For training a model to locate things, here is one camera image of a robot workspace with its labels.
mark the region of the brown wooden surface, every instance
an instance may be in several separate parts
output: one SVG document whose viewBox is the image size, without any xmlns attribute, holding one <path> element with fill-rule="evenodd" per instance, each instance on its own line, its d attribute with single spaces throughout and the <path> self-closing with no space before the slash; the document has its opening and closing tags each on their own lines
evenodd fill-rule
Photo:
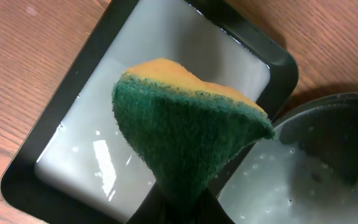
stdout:
<svg viewBox="0 0 358 224">
<path fill-rule="evenodd" d="M 0 176 L 109 0 L 0 0 Z M 229 0 L 296 59 L 285 109 L 358 91 L 358 1 Z M 6 204 L 0 223 L 41 223 Z"/>
</svg>

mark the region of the baking pan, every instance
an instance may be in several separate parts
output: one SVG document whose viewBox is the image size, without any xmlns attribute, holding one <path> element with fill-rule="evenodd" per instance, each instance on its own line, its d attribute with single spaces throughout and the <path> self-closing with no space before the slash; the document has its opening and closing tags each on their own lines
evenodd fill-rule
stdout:
<svg viewBox="0 0 358 224">
<path fill-rule="evenodd" d="M 1 193 L 13 207 L 48 223 L 120 223 L 92 207 L 40 181 L 35 163 L 59 127 L 62 119 L 86 85 L 104 54 L 139 1 L 115 0 L 103 14 L 70 70 L 1 179 Z M 298 81 L 292 56 L 243 19 L 222 1 L 187 1 L 220 27 L 270 69 L 270 79 L 257 103 L 270 119 L 288 99 Z M 228 164 L 236 168 L 246 153 Z M 217 194 L 227 179 L 217 178 L 209 186 Z"/>
<path fill-rule="evenodd" d="M 309 102 L 274 123 L 219 195 L 235 223 L 358 223 L 358 93 Z"/>
</svg>

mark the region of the green scouring pad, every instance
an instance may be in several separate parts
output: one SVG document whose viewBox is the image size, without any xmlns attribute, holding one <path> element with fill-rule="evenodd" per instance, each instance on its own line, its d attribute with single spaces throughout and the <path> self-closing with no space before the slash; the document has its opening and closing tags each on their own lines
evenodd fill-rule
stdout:
<svg viewBox="0 0 358 224">
<path fill-rule="evenodd" d="M 244 146 L 275 136 L 253 101 L 167 59 L 127 69 L 114 86 L 112 108 L 167 203 L 183 214 Z"/>
</svg>

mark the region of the wood grain surface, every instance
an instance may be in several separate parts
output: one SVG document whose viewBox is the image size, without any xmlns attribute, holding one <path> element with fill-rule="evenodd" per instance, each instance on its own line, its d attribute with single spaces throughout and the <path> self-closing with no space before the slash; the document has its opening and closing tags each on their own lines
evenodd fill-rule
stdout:
<svg viewBox="0 0 358 224">
<path fill-rule="evenodd" d="M 0 0 L 0 177 L 109 0 Z M 285 106 L 358 91 L 358 0 L 229 0 L 296 59 Z M 42 223 L 7 205 L 0 223 Z"/>
</svg>

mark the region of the tray rim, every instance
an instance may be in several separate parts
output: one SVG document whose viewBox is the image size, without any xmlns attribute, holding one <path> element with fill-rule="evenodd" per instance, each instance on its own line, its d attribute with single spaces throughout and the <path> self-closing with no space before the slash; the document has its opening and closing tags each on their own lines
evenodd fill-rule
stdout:
<svg viewBox="0 0 358 224">
<path fill-rule="evenodd" d="M 29 146 L 38 144 L 35 142 L 38 142 L 37 140 L 40 139 L 40 129 L 48 129 L 49 131 L 46 135 L 49 136 L 49 138 L 46 142 L 44 140 L 44 142 L 40 143 L 41 145 L 44 144 L 44 146 L 46 146 L 50 137 L 52 137 L 52 134 L 55 131 L 56 127 L 67 113 L 72 103 L 75 101 L 76 96 L 79 94 L 83 85 L 91 76 L 101 57 L 103 57 L 108 47 L 111 45 L 111 42 L 114 40 L 121 27 L 124 25 L 127 17 L 135 8 L 138 1 L 139 0 L 115 0 L 109 4 L 104 14 L 101 16 L 99 22 L 95 26 L 94 30 L 92 31 L 91 35 L 89 35 L 88 40 L 84 43 L 84 46 L 78 53 L 76 59 L 74 60 L 66 75 L 63 77 L 59 86 L 55 90 L 55 93 L 52 95 L 50 101 L 47 103 L 46 107 L 33 125 L 32 129 L 23 141 L 19 150 L 15 153 L 14 157 L 7 166 L 0 180 L 1 195 L 10 206 L 23 212 L 26 212 L 26 209 L 23 209 L 23 205 L 18 206 L 17 203 L 12 201 L 12 195 L 9 195 L 10 193 L 6 192 L 6 188 L 9 187 L 9 185 L 16 184 L 17 182 L 28 182 L 30 176 L 32 175 L 31 173 L 33 173 L 34 175 L 34 172 L 29 170 L 29 168 L 34 168 L 36 159 L 33 158 L 38 158 L 42 153 L 44 147 L 39 147 L 41 148 L 40 152 L 34 152 L 34 150 L 29 150 Z M 263 90 L 259 99 L 257 100 L 257 103 L 268 113 L 270 119 L 274 119 L 274 117 L 276 116 L 280 108 L 284 105 L 284 103 L 287 101 L 288 97 L 291 95 L 292 91 L 296 87 L 296 84 L 298 83 L 298 65 L 296 64 L 295 59 L 287 51 L 277 45 L 267 35 L 259 31 L 254 25 L 241 17 L 235 10 L 233 10 L 230 6 L 228 6 L 221 0 L 211 1 L 211 3 L 207 4 L 199 0 L 184 1 L 187 1 L 193 7 L 199 9 L 205 17 L 207 17 L 220 28 L 224 29 L 228 35 L 238 40 L 245 48 L 247 48 L 251 53 L 256 55 L 259 59 L 261 59 L 270 67 L 270 81 L 266 88 Z M 238 22 L 238 20 L 241 21 L 240 27 L 238 27 L 238 23 L 233 22 Z M 110 22 L 114 24 L 114 29 L 108 32 L 104 30 L 104 28 L 106 28 L 107 26 L 111 26 L 108 24 Z M 244 31 L 249 29 L 251 30 L 250 33 L 244 33 Z M 269 49 L 269 47 L 265 45 L 261 46 L 259 49 L 258 47 L 251 47 L 251 45 L 260 44 L 261 41 L 264 41 L 265 44 L 269 44 L 269 47 L 271 47 L 271 49 Z M 92 53 L 95 52 L 98 55 L 97 57 L 88 56 L 92 55 Z M 274 61 L 271 61 L 272 58 L 274 59 L 272 55 L 274 57 L 283 56 L 285 57 L 285 60 L 288 61 L 288 63 L 283 64 L 282 62 L 282 64 L 278 64 Z M 283 70 L 285 71 L 285 68 L 291 70 L 291 72 L 288 72 L 287 74 L 282 74 Z M 287 77 L 285 78 L 289 78 L 290 80 L 287 80 L 288 82 L 284 83 L 283 86 L 275 86 L 275 83 L 272 84 L 274 78 L 285 79 L 282 77 L 283 75 L 286 75 Z M 269 100 L 272 93 L 280 95 L 279 100 L 276 100 L 273 105 L 270 102 L 271 100 Z M 60 97 L 63 95 L 65 96 L 65 99 L 62 100 Z M 54 119 L 53 121 L 51 121 L 50 116 L 54 112 L 58 113 L 57 115 L 54 115 Z M 17 172 L 18 170 L 23 171 L 23 169 L 25 169 L 26 172 L 20 174 Z M 34 211 L 26 213 L 43 220 L 45 218 L 45 215 L 34 213 Z M 94 215 L 106 216 L 99 212 L 96 212 Z M 109 220 L 109 223 L 119 223 L 109 217 L 107 219 L 105 217 L 102 217 L 101 222 L 103 222 L 104 220 Z"/>
</svg>

